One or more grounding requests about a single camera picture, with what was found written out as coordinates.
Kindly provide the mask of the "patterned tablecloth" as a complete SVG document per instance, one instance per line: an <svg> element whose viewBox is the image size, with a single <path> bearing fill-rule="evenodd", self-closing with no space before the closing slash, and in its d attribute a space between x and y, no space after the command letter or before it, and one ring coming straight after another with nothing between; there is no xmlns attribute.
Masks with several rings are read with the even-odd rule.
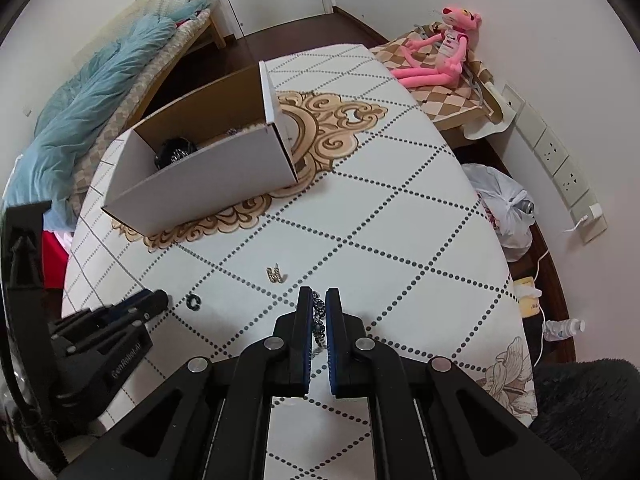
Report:
<svg viewBox="0 0 640 480"><path fill-rule="evenodd" d="M532 359L488 214L454 153L409 93L362 47L273 60L279 98L310 175L219 220L146 238L111 219L104 195L122 142L81 207L64 311L142 287L174 302L152 349L103 415L114 425L191 356L235 356L292 309L303 286L337 288L367 333L418 360L446 356L513 417L536 415ZM286 277L271 283L268 266Z"/></svg>

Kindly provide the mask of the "wall socket strip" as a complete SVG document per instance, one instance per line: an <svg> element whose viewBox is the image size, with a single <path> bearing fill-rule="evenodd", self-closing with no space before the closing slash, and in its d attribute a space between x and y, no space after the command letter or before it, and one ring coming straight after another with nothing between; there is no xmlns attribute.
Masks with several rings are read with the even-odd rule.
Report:
<svg viewBox="0 0 640 480"><path fill-rule="evenodd" d="M496 143L506 166L532 187L544 218L561 205L574 224L570 230L582 244L592 242L606 231L608 222L577 159L512 84L503 86L501 96L514 113L508 132Z"/></svg>

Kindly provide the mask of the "beige patterned mattress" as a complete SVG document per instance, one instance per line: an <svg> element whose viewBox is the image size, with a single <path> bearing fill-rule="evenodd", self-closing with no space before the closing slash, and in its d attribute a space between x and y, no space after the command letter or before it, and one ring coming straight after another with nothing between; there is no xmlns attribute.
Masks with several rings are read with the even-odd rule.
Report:
<svg viewBox="0 0 640 480"><path fill-rule="evenodd" d="M212 22L212 11L201 10L190 20L179 25L157 55L144 66L131 89L120 100L114 114L106 122L89 151L76 162L73 191L68 201L78 214L89 192L101 158L110 144L126 129L140 120L149 102L180 58L188 52Z"/></svg>

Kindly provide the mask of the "white plastic shopping bag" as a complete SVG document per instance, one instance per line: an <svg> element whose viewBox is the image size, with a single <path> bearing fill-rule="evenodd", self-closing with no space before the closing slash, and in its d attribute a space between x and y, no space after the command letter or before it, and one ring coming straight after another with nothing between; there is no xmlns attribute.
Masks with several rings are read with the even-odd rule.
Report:
<svg viewBox="0 0 640 480"><path fill-rule="evenodd" d="M536 212L532 196L494 167L463 164L462 169L489 214L506 261L517 262L533 244L530 228Z"/></svg>

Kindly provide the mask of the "black watch in box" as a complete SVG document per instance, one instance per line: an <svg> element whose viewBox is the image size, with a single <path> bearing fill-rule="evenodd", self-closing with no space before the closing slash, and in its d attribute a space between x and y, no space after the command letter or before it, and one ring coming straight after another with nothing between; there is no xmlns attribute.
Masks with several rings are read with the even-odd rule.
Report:
<svg viewBox="0 0 640 480"><path fill-rule="evenodd" d="M174 162L185 158L198 150L196 145L184 136L175 136L162 143L155 154L154 164L158 170L162 170Z"/></svg>

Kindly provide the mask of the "small white bottle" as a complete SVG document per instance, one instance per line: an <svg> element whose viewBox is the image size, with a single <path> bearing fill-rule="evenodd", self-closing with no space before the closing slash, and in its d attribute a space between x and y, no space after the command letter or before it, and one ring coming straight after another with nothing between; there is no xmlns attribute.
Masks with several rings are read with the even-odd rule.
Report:
<svg viewBox="0 0 640 480"><path fill-rule="evenodd" d="M544 322L542 336L544 341L562 341L583 333L585 329L586 322L579 318L568 318L563 321L548 320Z"/></svg>

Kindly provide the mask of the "white cardboard box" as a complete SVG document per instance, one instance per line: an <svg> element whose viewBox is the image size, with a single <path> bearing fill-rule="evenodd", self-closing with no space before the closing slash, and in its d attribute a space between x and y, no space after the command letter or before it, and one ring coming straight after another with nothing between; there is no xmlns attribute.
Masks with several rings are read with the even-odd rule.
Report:
<svg viewBox="0 0 640 480"><path fill-rule="evenodd" d="M294 185L292 125L263 62L206 84L125 133L102 209L155 235ZM175 136L198 150L158 170L155 154Z"/></svg>

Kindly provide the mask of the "yellow tissue box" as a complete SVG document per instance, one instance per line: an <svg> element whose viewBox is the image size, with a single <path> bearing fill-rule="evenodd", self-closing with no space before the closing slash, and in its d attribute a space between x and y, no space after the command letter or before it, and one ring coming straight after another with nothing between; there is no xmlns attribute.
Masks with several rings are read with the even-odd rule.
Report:
<svg viewBox="0 0 640 480"><path fill-rule="evenodd" d="M540 313L539 298L542 291L531 276L520 278L513 284L514 296L518 300L522 318L532 318Z"/></svg>

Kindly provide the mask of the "light blue duvet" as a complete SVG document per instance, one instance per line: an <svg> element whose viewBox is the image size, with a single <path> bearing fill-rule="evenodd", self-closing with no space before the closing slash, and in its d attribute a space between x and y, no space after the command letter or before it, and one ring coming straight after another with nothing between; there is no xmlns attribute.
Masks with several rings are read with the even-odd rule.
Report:
<svg viewBox="0 0 640 480"><path fill-rule="evenodd" d="M167 15L146 14L124 36L96 51L43 107L34 140L14 165L4 206L49 202L43 229L73 232L77 214L70 198L76 165L179 24L209 7L209 0L192 0Z"/></svg>

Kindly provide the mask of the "pink panther plush toy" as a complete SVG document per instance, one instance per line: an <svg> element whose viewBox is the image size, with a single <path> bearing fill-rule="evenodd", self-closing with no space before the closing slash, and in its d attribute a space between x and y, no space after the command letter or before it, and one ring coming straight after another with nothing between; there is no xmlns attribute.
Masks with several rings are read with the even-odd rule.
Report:
<svg viewBox="0 0 640 480"><path fill-rule="evenodd" d="M401 52L409 67L395 68L390 73L407 89L424 86L457 88L466 55L476 47L482 21L479 13L445 6L442 9L445 27L426 39L408 40ZM413 55L431 44L439 44L434 67L423 67Z"/></svg>

